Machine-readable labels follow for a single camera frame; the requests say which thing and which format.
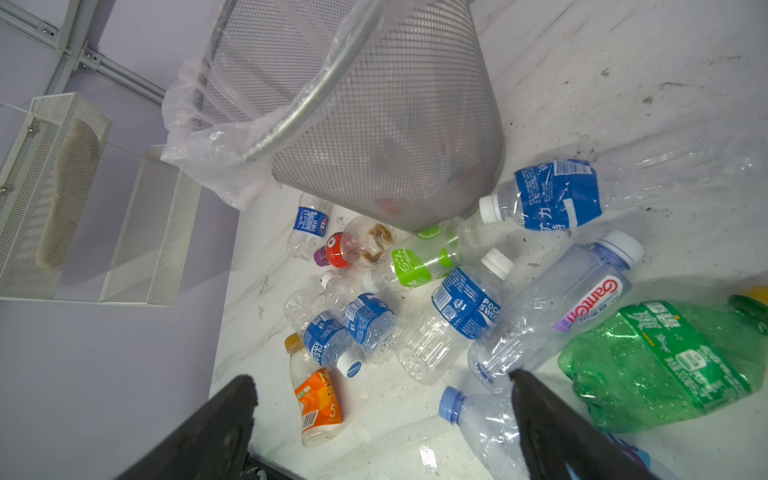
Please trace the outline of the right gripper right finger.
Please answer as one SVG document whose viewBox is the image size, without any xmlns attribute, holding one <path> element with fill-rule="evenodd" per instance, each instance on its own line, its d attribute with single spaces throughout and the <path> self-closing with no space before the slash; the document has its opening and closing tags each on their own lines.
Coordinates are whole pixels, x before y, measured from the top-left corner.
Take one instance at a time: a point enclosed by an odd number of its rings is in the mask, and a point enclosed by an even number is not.
<svg viewBox="0 0 768 480">
<path fill-rule="evenodd" d="M 532 479 L 654 477 L 534 374 L 517 369 L 509 378 L 520 445 Z"/>
</svg>

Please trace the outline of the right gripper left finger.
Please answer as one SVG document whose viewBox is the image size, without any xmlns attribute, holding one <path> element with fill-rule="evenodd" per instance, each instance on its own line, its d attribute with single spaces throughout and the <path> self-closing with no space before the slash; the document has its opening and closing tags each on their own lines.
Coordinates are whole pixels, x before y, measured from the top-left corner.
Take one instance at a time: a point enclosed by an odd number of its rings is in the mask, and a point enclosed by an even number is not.
<svg viewBox="0 0 768 480">
<path fill-rule="evenodd" d="M 252 377 L 239 375 L 121 479 L 239 479 L 258 405 Z"/>
</svg>

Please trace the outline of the large crushed blue-cap bottle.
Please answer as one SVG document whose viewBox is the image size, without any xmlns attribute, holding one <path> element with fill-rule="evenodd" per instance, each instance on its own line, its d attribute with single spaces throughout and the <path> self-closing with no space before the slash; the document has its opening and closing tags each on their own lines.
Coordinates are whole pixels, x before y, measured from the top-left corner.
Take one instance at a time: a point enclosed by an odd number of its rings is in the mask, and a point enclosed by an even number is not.
<svg viewBox="0 0 768 480">
<path fill-rule="evenodd" d="M 459 428 L 470 450 L 493 479 L 534 479 L 526 464 L 521 432 L 510 397 L 510 394 L 466 395 L 448 386 L 442 393 L 438 411 L 443 420 Z M 682 479 L 647 451 L 615 434 L 600 430 L 593 422 L 586 420 L 583 413 L 575 415 L 586 422 L 589 430 L 600 433 L 653 479 Z M 580 474 L 569 463 L 565 463 L 564 470 L 567 479 L 608 479 L 592 472 Z"/>
</svg>

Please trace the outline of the orange label yellow-cap bottle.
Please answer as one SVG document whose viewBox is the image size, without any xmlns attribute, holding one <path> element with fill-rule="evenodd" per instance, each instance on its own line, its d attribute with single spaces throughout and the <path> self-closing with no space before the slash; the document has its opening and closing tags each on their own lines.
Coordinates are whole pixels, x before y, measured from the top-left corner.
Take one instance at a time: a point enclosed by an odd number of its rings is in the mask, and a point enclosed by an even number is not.
<svg viewBox="0 0 768 480">
<path fill-rule="evenodd" d="M 284 342 L 289 373 L 301 413 L 301 442 L 312 448 L 338 436 L 345 425 L 329 370 L 313 359 L 294 333 Z"/>
</svg>

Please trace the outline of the green crushed plastic bottle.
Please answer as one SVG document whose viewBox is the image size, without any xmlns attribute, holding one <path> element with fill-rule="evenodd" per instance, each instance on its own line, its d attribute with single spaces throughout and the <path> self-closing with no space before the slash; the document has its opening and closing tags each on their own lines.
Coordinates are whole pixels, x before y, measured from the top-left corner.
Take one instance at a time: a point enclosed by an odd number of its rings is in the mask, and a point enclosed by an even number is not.
<svg viewBox="0 0 768 480">
<path fill-rule="evenodd" d="M 767 289 L 724 305 L 631 304 L 558 358 L 594 424 L 637 433 L 693 420 L 757 392 L 767 370 Z"/>
</svg>

